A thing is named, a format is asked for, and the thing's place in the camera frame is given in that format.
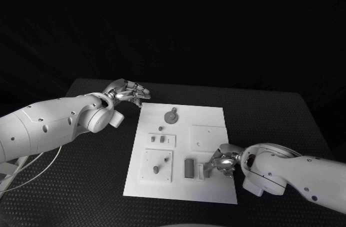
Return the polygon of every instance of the white cable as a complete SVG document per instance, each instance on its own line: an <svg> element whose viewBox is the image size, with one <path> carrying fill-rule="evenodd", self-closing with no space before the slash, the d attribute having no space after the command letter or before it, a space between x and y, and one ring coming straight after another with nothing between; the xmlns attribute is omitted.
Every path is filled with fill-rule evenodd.
<svg viewBox="0 0 346 227"><path fill-rule="evenodd" d="M50 164L48 167L42 170L42 172L41 172L29 181L26 181L22 185L19 185L18 187L15 187L15 188L12 188L12 189L8 189L8 190L5 190L5 191L0 191L0 193L5 193L5 192L8 192L8 191L13 191L15 189L18 189L18 188L22 187L24 185L26 185L29 182L32 182L32 181L44 174L44 172L48 170L48 168L51 167L52 163L55 162L57 157L58 157L58 155L60 155L60 153L61 153L61 150L62 150L62 146L60 147L60 151L58 151L58 153L57 153L57 155L55 155L55 157L54 157L54 159L52 159L51 164Z"/></svg>
<svg viewBox="0 0 346 227"><path fill-rule="evenodd" d="M9 177L6 177L5 179L0 180L0 183L3 181L6 181L9 178L12 178L16 174L21 173L22 170L25 170L28 168L28 166L39 159L39 157L42 156L44 153L39 154L39 156L32 160L32 162L18 171L15 172Z"/></svg>

